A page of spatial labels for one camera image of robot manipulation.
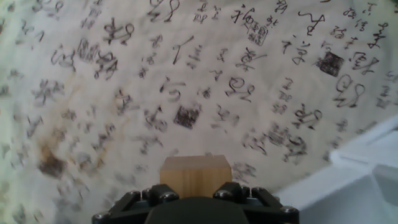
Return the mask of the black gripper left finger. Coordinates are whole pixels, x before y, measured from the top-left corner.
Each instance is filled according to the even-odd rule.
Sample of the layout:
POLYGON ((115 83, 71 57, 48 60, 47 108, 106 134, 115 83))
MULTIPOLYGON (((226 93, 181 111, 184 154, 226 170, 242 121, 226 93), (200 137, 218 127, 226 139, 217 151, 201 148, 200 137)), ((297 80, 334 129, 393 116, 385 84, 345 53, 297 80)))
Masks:
POLYGON ((114 202, 109 210, 92 216, 92 224, 144 224, 153 208, 178 200, 179 195, 167 184, 130 191, 114 202))

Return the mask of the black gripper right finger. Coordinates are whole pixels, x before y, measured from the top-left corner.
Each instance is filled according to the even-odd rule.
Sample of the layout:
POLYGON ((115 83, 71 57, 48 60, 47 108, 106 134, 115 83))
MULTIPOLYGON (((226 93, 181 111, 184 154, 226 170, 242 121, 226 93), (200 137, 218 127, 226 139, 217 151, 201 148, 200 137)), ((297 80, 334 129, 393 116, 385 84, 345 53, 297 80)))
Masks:
POLYGON ((226 182, 213 198, 232 202, 242 208, 249 223, 299 224, 299 210, 282 205, 279 199, 263 187, 246 187, 237 182, 226 182))

